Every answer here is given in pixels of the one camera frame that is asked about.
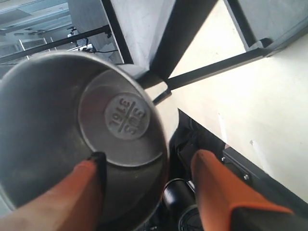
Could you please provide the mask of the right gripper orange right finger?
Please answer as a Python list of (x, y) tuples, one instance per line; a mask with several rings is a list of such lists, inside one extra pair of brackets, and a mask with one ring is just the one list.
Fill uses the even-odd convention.
[(206, 231), (306, 231), (307, 219), (267, 200), (215, 155), (198, 150), (191, 161), (197, 207)]

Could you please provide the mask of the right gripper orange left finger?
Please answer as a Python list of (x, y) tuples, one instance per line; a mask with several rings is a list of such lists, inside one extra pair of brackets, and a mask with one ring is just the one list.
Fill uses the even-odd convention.
[(2, 231), (95, 231), (103, 210), (106, 155), (93, 153), (47, 192), (0, 219)]

